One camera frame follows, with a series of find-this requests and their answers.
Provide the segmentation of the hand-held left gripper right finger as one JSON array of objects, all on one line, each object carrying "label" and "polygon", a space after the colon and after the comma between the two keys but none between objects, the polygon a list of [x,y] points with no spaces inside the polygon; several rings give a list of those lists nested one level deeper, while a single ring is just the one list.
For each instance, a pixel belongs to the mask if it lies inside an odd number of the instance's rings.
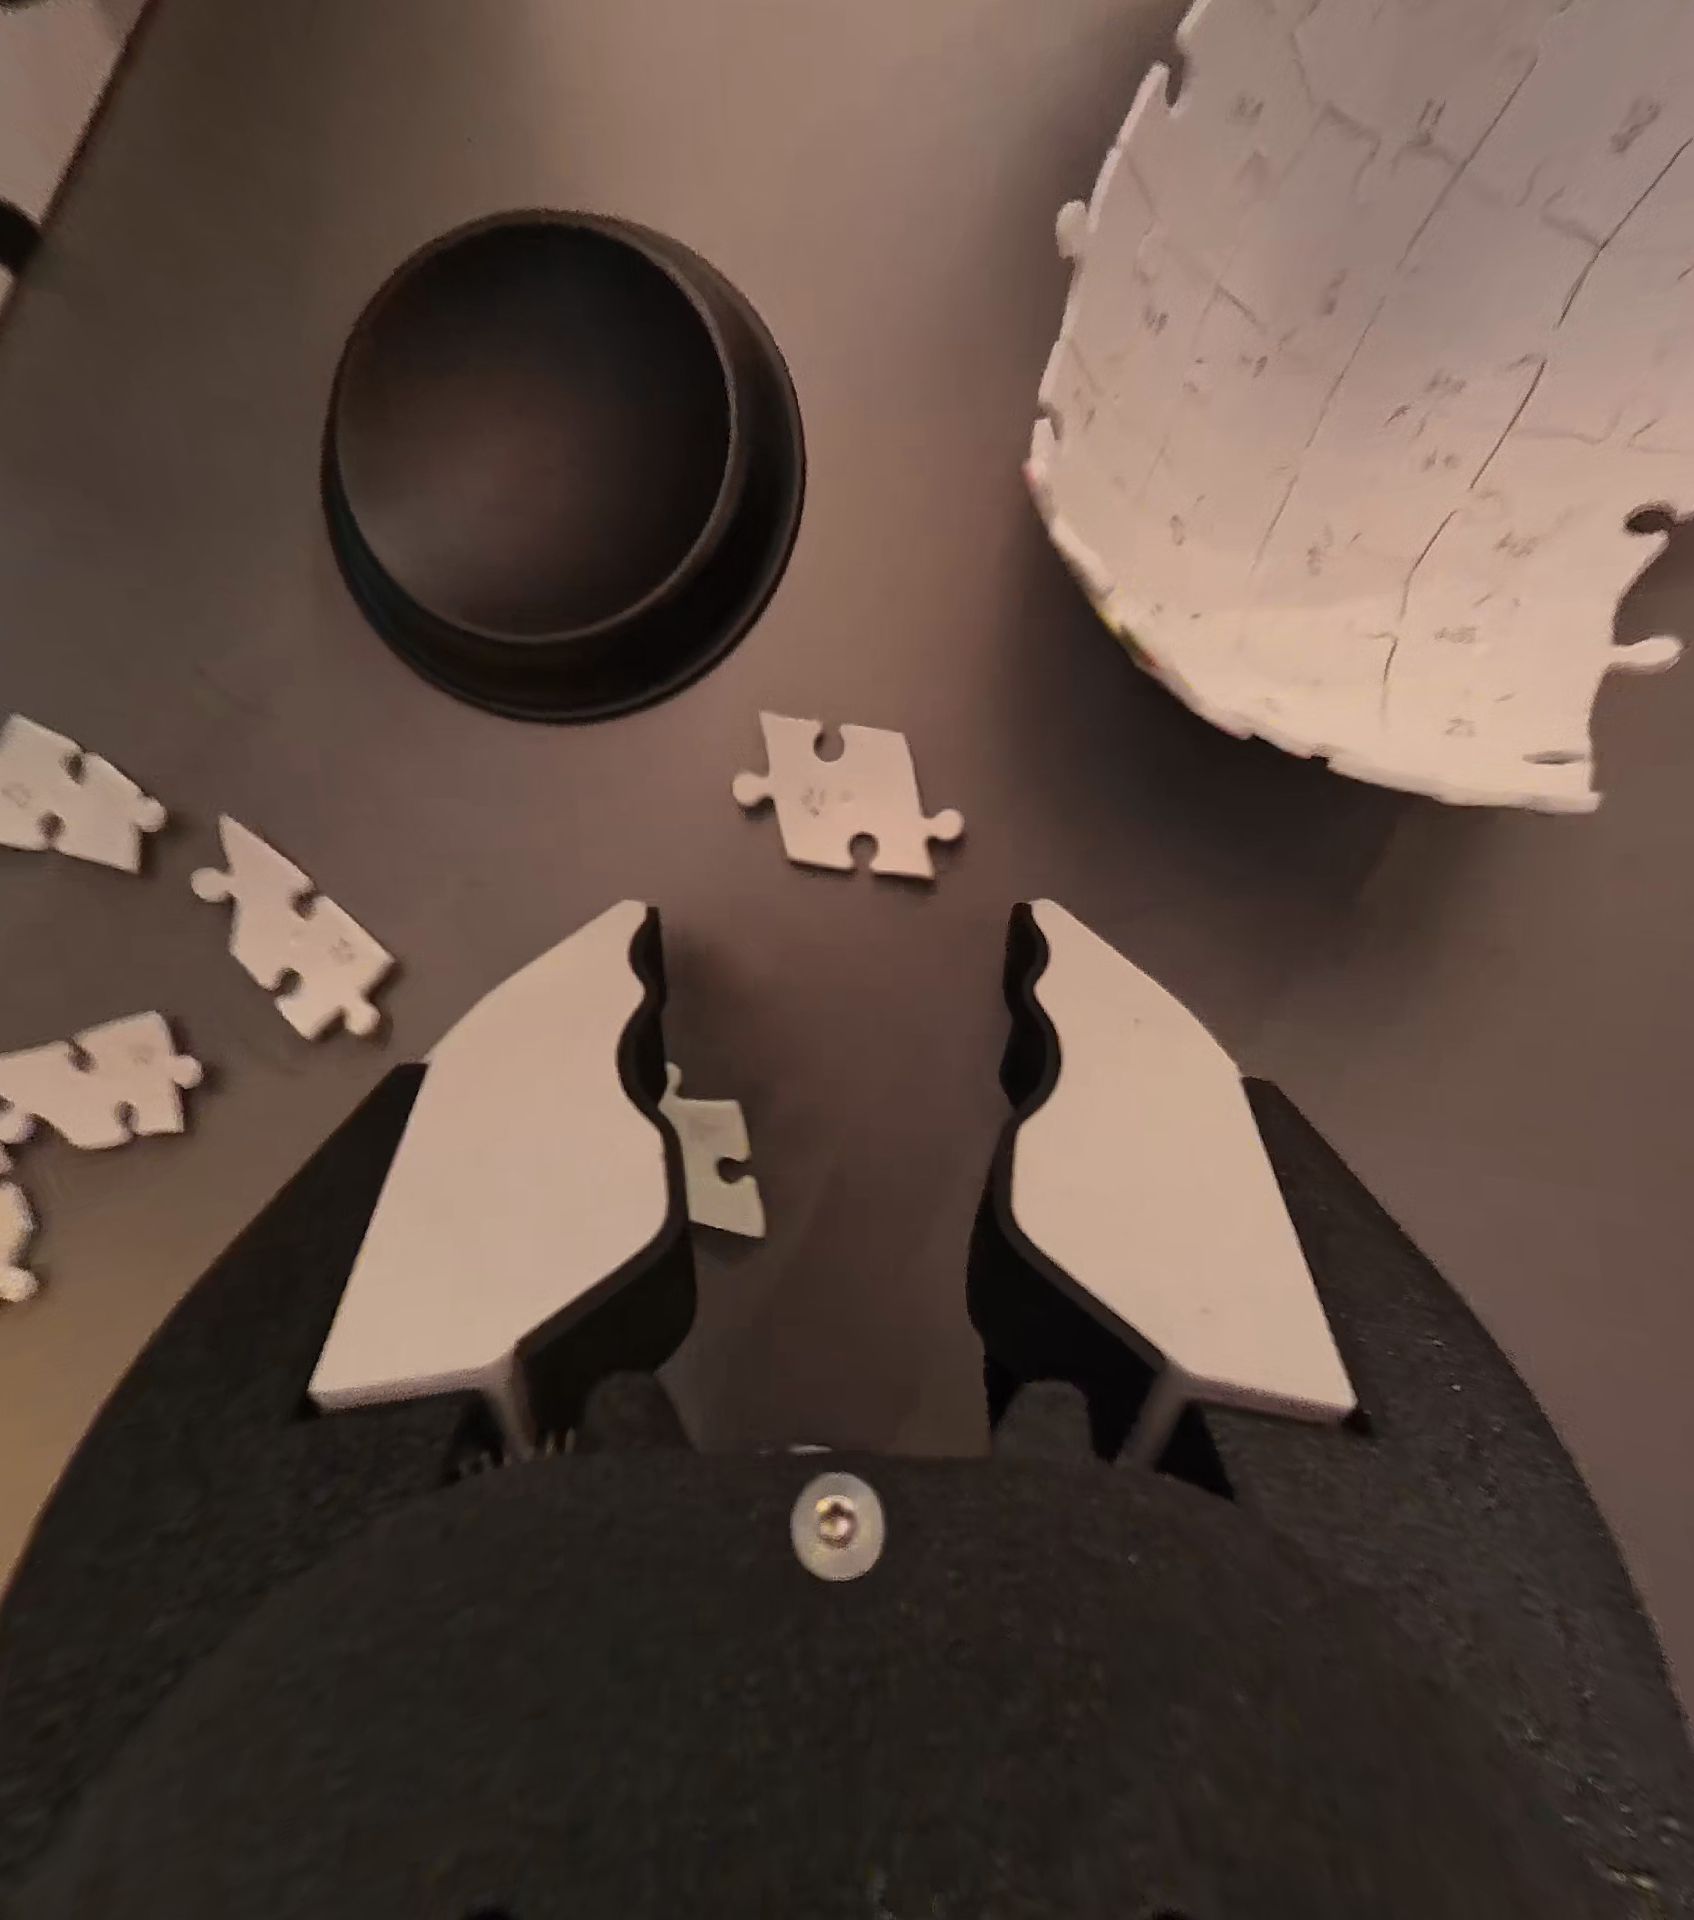
[{"label": "hand-held left gripper right finger", "polygon": [[1008,1101],[975,1221],[987,1416],[1038,1381],[1092,1422],[1358,1407],[1230,1051],[1050,897],[1008,915]]}]

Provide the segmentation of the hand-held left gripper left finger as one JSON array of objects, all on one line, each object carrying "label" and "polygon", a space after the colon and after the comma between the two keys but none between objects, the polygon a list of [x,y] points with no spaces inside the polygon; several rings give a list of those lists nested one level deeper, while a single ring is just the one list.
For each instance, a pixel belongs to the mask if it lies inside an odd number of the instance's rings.
[{"label": "hand-held left gripper left finger", "polygon": [[325,1412],[480,1394],[584,1412],[655,1374],[698,1305],[669,1087],[661,911],[622,899],[429,1049],[331,1331]]}]

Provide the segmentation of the black round ball stand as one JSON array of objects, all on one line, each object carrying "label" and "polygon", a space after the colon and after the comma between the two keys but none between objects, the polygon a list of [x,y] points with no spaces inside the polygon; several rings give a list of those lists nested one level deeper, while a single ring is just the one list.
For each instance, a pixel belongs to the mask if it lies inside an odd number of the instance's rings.
[{"label": "black round ball stand", "polygon": [[608,722],[710,673],[771,606],[806,482],[760,312],[669,231],[579,208],[496,211],[403,260],[323,421],[360,615],[514,722]]}]

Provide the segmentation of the scattered loose puzzle pieces group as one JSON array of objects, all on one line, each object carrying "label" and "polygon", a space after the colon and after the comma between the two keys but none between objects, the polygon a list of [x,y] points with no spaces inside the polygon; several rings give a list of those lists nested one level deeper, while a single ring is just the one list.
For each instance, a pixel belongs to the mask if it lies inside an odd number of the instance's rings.
[{"label": "scattered loose puzzle pieces group", "polygon": [[[167,824],[167,806],[112,761],[24,714],[3,723],[0,848],[140,873],[145,841]],[[226,907],[231,960],[302,1040],[334,1030],[370,1037],[396,957],[256,830],[221,816],[216,832],[216,865],[189,886]],[[0,1307],[41,1287],[23,1263],[36,1215],[15,1177],[15,1149],[38,1128],[80,1151],[180,1136],[186,1096],[205,1075],[155,1009],[0,1053]]]}]

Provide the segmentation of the assembled white puzzle section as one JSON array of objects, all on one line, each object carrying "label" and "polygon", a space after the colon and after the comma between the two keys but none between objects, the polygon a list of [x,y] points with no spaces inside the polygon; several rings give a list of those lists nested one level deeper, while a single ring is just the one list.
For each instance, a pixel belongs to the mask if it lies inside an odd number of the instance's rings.
[{"label": "assembled white puzzle section", "polygon": [[1188,3],[1057,240],[1026,487],[1193,714],[1438,804],[1599,807],[1694,515],[1694,3]]}]

